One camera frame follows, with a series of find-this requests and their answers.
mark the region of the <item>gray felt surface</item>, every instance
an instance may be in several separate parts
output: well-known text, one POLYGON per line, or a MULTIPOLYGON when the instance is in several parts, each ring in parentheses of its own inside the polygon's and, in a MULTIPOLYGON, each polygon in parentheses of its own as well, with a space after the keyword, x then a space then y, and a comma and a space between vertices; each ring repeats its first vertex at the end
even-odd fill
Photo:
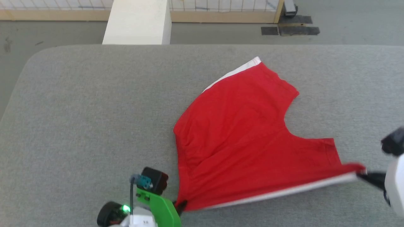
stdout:
MULTIPOLYGON (((25 66, 0 122, 0 226, 96 226, 108 200, 128 203, 144 166, 178 191, 173 126, 213 81, 255 56, 301 93, 286 124, 334 137, 343 162, 386 169, 380 139, 404 123, 404 48, 397 46, 67 46, 25 66)), ((363 182, 188 212, 184 227, 398 227, 363 182)))

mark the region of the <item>red shorts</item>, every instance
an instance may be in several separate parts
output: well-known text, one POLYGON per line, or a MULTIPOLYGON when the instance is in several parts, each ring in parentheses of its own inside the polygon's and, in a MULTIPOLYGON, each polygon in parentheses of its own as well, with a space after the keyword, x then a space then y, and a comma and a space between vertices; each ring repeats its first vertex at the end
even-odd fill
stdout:
POLYGON ((258 57, 209 86, 174 127, 185 210, 229 206, 356 179, 333 139, 291 134, 285 113, 299 92, 258 57))

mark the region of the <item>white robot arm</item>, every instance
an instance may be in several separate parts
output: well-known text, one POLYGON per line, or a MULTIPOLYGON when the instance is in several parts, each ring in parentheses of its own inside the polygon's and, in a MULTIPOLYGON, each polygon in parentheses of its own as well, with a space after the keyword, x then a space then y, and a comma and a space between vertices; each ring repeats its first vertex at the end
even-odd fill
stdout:
POLYGON ((404 217, 404 127, 389 134, 381 143, 382 150, 394 156, 387 171, 358 174, 358 177, 383 190, 386 202, 404 217))
POLYGON ((384 186, 391 208, 404 217, 404 155, 392 161, 387 169, 384 186))

